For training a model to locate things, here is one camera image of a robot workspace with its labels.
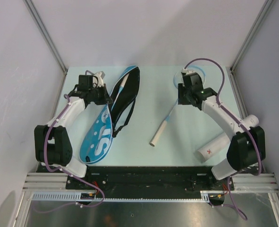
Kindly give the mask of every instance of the gray wall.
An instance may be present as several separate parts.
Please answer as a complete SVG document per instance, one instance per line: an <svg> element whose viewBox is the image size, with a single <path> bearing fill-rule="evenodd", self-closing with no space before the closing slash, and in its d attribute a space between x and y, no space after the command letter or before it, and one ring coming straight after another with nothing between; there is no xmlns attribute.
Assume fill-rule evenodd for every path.
<svg viewBox="0 0 279 227"><path fill-rule="evenodd" d="M236 70L250 114L266 133L266 169L279 183L279 0L274 4Z"/></svg>
<svg viewBox="0 0 279 227"><path fill-rule="evenodd" d="M0 227L34 168L34 128L50 119L63 73L22 0L0 0Z"/></svg>

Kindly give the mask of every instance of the bag strap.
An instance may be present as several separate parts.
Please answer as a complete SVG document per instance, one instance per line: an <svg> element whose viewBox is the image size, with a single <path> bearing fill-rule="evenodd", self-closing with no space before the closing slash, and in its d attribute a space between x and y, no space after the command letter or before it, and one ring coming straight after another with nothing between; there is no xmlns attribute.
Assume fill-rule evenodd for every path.
<svg viewBox="0 0 279 227"><path fill-rule="evenodd" d="M134 110L135 100L136 100L136 99L134 99L134 101L133 101L132 107L131 107L130 112L129 112L127 118L126 118L125 123L124 123L123 125L119 126L119 128L118 128L117 130L115 130L115 129L113 130L113 133L112 133L112 137L113 137L113 138L115 138L115 137L117 136L117 134L120 132L120 130L122 130L123 127L125 127L126 125L128 125L129 120L130 120L130 118L131 118L131 116L132 116L132 113L133 113L133 110Z"/></svg>

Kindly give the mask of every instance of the racket handle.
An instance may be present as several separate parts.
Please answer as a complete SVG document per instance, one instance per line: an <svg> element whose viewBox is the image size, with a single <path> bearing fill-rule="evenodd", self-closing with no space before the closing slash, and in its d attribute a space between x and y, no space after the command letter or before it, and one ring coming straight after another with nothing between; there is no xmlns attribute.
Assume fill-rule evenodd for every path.
<svg viewBox="0 0 279 227"><path fill-rule="evenodd" d="M166 128L167 123L168 123L168 122L167 122L166 120L164 120L164 121L161 123L161 125L159 126L158 130L156 131L155 135L153 136L153 138L152 138L151 141L150 141L150 145L151 145L152 147L155 147L155 145L156 145L157 141L159 140L161 134L163 133L164 129Z"/></svg>

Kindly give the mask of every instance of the metal floor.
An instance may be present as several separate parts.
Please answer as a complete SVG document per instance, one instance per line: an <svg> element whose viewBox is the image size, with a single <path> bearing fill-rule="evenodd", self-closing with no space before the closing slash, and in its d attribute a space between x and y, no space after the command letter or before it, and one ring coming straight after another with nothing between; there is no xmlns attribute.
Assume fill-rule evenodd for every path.
<svg viewBox="0 0 279 227"><path fill-rule="evenodd" d="M96 208L67 206L39 214L30 208L27 227L277 227L267 194L234 194L248 216L242 220L231 208L207 203L105 202ZM50 210L65 202L33 201L37 210ZM229 196L225 204L230 204Z"/></svg>

